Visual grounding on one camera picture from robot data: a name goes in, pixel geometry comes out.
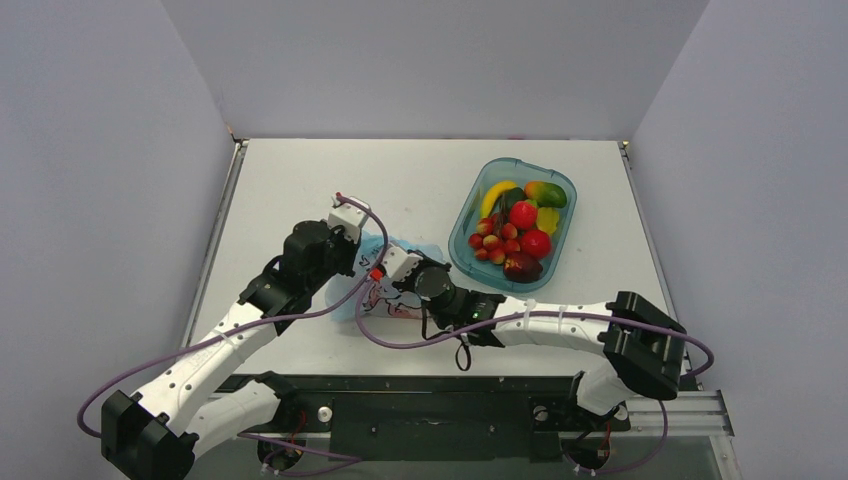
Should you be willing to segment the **light blue plastic bag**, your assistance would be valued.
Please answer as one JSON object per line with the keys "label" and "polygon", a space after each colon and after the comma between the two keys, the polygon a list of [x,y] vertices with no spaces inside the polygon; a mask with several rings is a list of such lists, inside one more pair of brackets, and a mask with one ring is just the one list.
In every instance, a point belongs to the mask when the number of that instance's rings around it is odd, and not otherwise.
{"label": "light blue plastic bag", "polygon": [[[426,256],[438,261],[444,261],[444,255],[439,246],[433,244],[412,244],[406,240],[390,238],[407,250],[417,250]],[[354,276],[336,276],[331,279],[325,290],[325,303],[328,306],[336,304],[346,294],[350,293],[359,280],[370,270],[372,263],[376,260],[383,245],[382,236],[364,232],[361,244],[354,263]],[[355,315],[357,296],[353,295],[341,306],[330,313],[330,318],[336,322],[353,321]],[[391,286],[388,280],[381,280],[377,286],[367,290],[361,302],[362,312],[367,315],[381,318],[399,318],[420,320],[420,299],[412,293],[399,292]]]}

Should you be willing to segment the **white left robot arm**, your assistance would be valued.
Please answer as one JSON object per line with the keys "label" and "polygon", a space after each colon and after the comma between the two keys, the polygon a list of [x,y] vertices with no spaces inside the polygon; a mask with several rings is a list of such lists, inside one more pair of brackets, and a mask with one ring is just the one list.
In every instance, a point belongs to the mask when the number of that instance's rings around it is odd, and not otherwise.
{"label": "white left robot arm", "polygon": [[102,455],[130,479],[183,479],[197,457],[256,425],[291,427],[295,388],[266,372],[215,401],[210,395],[252,354],[280,336],[292,316],[336,275],[353,275],[361,222],[302,221],[240,293],[216,329],[132,395],[101,408]]}

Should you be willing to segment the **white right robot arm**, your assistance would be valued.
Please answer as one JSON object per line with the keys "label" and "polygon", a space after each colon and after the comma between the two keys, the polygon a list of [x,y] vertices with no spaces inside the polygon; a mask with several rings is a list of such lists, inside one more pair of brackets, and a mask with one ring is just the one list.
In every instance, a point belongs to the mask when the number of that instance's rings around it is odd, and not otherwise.
{"label": "white right robot arm", "polygon": [[677,397],[685,329],[643,296],[620,291],[609,302],[555,305],[456,286],[445,265],[387,267],[391,285],[419,297],[443,330],[473,346],[539,345],[602,358],[584,367],[564,400],[566,418],[588,427],[633,396]]}

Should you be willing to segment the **fake cherry bunch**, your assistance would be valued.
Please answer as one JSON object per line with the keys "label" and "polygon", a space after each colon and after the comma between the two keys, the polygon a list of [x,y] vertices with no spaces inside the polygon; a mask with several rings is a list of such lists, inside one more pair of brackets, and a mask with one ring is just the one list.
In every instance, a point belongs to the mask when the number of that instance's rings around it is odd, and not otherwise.
{"label": "fake cherry bunch", "polygon": [[476,223],[467,245],[476,260],[502,265],[508,255],[520,251],[519,233],[515,225],[500,216],[485,217]]}

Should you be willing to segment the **dark red fake fruit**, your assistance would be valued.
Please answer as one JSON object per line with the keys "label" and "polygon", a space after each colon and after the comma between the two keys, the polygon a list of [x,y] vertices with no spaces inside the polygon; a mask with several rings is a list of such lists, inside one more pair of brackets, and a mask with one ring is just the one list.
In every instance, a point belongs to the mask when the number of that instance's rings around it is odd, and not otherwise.
{"label": "dark red fake fruit", "polygon": [[524,252],[512,252],[506,255],[503,263],[503,275],[516,283],[533,283],[538,281],[543,273],[541,263]]}

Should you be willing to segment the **yellow fake banana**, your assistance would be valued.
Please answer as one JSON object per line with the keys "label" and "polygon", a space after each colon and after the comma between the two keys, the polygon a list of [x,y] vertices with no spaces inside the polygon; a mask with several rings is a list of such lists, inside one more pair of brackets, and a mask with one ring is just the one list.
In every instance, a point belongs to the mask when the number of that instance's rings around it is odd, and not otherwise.
{"label": "yellow fake banana", "polygon": [[483,199],[481,201],[480,218],[489,217],[500,196],[503,193],[517,187],[518,185],[510,180],[500,181],[490,187],[488,191],[484,194]]}

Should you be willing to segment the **red fake apple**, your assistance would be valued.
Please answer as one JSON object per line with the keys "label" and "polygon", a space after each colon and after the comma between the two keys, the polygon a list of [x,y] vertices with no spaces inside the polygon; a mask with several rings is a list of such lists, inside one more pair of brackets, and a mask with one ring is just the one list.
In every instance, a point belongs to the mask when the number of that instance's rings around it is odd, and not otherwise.
{"label": "red fake apple", "polygon": [[547,257],[552,250],[550,236],[538,229],[528,230],[519,238],[520,249],[523,253],[541,260]]}

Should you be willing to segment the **red fake strawberry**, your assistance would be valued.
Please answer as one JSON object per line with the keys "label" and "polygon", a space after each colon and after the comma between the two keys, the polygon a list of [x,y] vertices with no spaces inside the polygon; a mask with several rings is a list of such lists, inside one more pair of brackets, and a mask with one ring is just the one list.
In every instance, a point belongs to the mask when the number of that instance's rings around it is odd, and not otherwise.
{"label": "red fake strawberry", "polygon": [[529,230],[536,222],[538,207],[532,200],[516,202],[509,211],[508,220],[519,230]]}

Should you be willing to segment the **yellow fake starfruit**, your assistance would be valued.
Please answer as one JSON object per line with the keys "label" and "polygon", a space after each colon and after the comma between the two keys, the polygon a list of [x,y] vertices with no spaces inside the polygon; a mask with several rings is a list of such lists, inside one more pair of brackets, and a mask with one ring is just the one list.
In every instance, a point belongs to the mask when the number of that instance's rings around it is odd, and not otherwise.
{"label": "yellow fake starfruit", "polygon": [[560,210],[554,207],[540,207],[537,210],[535,226],[538,230],[552,237],[558,229]]}

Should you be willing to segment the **green orange fake mango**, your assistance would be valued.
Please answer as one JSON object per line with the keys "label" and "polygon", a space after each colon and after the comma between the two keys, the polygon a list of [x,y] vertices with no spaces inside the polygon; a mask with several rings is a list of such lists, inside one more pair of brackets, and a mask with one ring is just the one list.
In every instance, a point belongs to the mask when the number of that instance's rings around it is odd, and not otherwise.
{"label": "green orange fake mango", "polygon": [[531,181],[524,187],[524,193],[528,200],[534,201],[543,208],[565,208],[568,204],[568,195],[558,184],[544,181]]}

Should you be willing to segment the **teal plastic fruit tray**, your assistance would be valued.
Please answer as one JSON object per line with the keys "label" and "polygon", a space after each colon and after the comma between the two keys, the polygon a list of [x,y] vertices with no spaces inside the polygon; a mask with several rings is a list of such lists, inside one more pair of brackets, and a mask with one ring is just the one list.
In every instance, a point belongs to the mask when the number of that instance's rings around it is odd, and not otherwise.
{"label": "teal plastic fruit tray", "polygon": [[526,293],[553,276],[577,190],[564,174],[515,158],[479,172],[450,234],[453,265],[489,287]]}

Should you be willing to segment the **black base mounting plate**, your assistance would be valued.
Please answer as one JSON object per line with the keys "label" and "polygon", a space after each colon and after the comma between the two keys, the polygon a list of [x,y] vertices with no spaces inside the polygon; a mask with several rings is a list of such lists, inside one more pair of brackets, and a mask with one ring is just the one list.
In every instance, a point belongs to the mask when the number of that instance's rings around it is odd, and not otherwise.
{"label": "black base mounting plate", "polygon": [[570,377],[345,376],[267,372],[281,395],[253,434],[327,437],[334,453],[366,461],[561,460],[573,437],[636,429],[655,400],[635,397],[615,414],[576,405]]}

